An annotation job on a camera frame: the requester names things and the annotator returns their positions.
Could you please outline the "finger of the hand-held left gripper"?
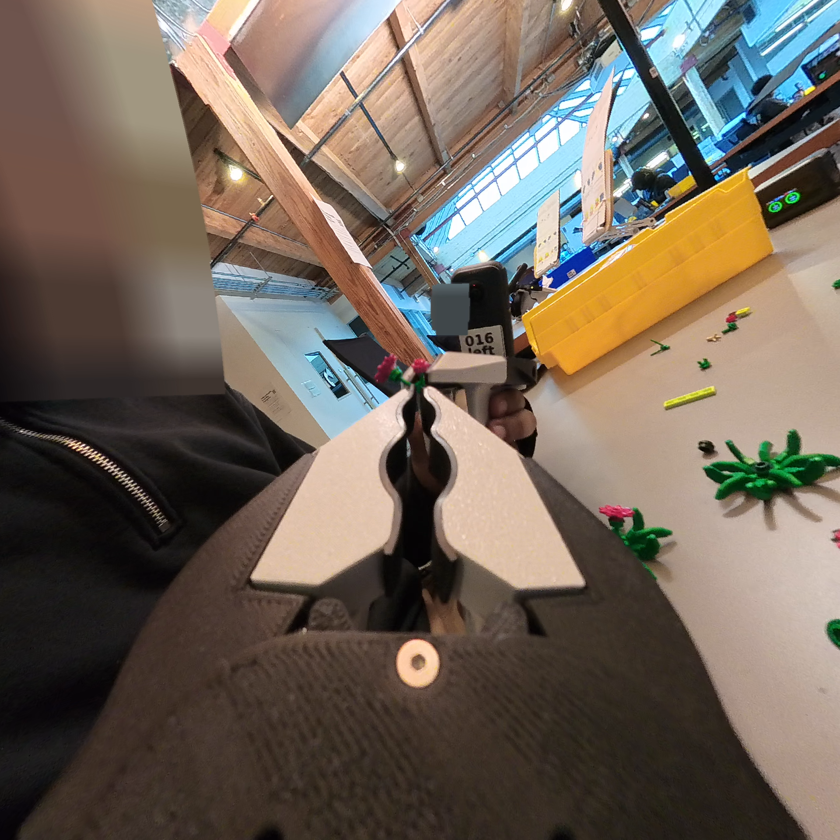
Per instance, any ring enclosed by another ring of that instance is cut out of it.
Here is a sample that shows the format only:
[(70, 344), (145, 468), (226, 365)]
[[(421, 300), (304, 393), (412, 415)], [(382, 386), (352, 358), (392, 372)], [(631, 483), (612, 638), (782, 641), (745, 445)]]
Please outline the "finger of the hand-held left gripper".
[(508, 378), (508, 358), (483, 353), (442, 353), (431, 364), (426, 381), (434, 386), (503, 385)]

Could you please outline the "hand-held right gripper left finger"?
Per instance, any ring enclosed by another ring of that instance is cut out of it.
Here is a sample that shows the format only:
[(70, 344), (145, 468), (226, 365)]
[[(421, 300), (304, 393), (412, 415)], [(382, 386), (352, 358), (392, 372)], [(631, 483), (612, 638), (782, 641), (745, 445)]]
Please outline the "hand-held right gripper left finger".
[(413, 398), (394, 395), (320, 447), (250, 576), (254, 587), (332, 597), (352, 620), (368, 619), (402, 521), (386, 460), (406, 435)]

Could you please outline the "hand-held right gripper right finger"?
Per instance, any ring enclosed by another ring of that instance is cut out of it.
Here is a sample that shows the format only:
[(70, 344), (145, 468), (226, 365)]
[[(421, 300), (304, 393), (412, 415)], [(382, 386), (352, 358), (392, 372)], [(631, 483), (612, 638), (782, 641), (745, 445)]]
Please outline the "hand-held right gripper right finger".
[(434, 505), (433, 627), (477, 634), (498, 606), (581, 595), (585, 578), (518, 452), (423, 390)]

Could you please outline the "person's left hand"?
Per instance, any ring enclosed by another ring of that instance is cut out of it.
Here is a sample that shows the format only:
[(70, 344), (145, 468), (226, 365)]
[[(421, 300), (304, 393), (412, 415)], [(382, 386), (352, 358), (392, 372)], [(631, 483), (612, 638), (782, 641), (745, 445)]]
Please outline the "person's left hand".
[(537, 419), (524, 392), (507, 388), (490, 396), (489, 430), (524, 458), (532, 458), (537, 443)]

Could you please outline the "hanging printed banner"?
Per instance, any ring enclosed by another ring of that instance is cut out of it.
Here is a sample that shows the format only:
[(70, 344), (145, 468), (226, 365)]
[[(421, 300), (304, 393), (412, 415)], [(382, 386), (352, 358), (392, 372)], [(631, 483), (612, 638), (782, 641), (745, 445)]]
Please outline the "hanging printed banner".
[(613, 225), (613, 157), (606, 148), (607, 127), (615, 97), (614, 69), (586, 126), (581, 165), (582, 242), (591, 246)]
[(533, 253), (533, 274), (537, 279), (559, 265), (560, 234), (560, 192), (555, 191), (543, 201), (538, 210)]

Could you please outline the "green toy plant pink flowers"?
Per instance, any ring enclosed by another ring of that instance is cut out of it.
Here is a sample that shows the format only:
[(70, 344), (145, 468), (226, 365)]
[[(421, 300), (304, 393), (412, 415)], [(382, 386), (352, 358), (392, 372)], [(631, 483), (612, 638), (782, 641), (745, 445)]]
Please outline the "green toy plant pink flowers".
[(646, 526), (644, 516), (637, 508), (609, 505), (599, 507), (598, 511), (607, 518), (611, 530), (639, 559), (646, 572), (656, 580), (656, 574), (648, 563), (658, 557), (662, 548), (660, 540), (671, 537), (673, 532), (667, 528)]

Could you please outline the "white paper notice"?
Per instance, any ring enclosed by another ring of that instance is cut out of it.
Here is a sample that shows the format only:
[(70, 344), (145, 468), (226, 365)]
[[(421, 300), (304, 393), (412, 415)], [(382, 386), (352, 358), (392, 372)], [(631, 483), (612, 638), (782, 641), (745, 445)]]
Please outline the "white paper notice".
[(336, 237), (338, 238), (342, 246), (345, 248), (353, 263), (359, 266), (371, 268), (370, 262), (365, 257), (361, 248), (355, 242), (354, 238), (352, 237), (352, 234), (346, 227), (343, 219), (341, 218), (340, 214), (336, 211), (336, 209), (329, 203), (325, 203), (320, 200), (316, 200), (315, 204), (317, 204), (324, 219), (330, 225), (331, 230), (335, 233)]

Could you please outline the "yellow plastic bin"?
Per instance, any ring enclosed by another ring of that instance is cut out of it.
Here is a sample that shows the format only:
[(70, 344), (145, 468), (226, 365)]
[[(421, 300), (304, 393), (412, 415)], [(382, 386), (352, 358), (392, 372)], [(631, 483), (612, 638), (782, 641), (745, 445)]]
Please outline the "yellow plastic bin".
[(526, 312), (528, 340), (542, 364), (575, 373), (772, 252), (746, 168)]

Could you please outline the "wooden beam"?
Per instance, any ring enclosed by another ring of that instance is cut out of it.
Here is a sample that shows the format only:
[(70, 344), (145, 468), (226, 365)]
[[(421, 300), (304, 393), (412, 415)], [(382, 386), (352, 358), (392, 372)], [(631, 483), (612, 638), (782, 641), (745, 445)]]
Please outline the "wooden beam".
[(241, 82), (202, 35), (176, 65), (245, 153), (271, 194), (381, 346), (403, 362), (433, 355), (388, 297), (373, 269), (354, 264), (315, 204), (318, 195)]

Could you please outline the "person's black jacket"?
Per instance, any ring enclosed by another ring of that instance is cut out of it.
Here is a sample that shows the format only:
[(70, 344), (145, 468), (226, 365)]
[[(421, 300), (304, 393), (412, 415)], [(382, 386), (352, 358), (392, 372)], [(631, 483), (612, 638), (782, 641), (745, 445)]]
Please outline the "person's black jacket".
[(161, 594), (313, 447), (214, 395), (1, 407), (1, 837), (84, 742)]

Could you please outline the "green leafy toy plant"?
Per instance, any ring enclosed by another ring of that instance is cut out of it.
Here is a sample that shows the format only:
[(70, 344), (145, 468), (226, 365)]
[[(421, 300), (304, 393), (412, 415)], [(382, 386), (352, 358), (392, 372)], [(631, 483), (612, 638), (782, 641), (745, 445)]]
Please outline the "green leafy toy plant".
[(805, 453), (796, 429), (789, 430), (779, 452), (774, 452), (771, 441), (762, 441), (756, 458), (747, 457), (731, 440), (726, 446), (734, 460), (719, 460), (703, 467), (707, 478), (718, 486), (718, 501), (739, 492), (769, 501), (775, 494), (810, 487), (839, 467), (837, 455)]

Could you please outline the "black pole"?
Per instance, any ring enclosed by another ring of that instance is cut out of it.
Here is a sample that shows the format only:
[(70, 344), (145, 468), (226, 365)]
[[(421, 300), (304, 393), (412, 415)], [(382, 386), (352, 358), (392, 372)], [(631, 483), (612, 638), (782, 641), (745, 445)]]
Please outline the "black pole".
[(700, 192), (711, 189), (717, 183), (715, 176), (697, 147), (681, 111), (651, 60), (625, 6), (620, 1), (599, 1), (598, 4), (644, 84), (667, 132), (682, 154), (689, 173), (695, 179), (697, 189)]

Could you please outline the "black flat case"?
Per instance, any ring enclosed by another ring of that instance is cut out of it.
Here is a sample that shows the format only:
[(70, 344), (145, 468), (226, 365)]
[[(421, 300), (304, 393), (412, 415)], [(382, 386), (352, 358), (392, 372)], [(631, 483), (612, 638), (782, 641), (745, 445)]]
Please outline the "black flat case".
[(839, 170), (830, 149), (810, 154), (802, 162), (755, 186), (768, 229), (790, 222), (838, 194)]

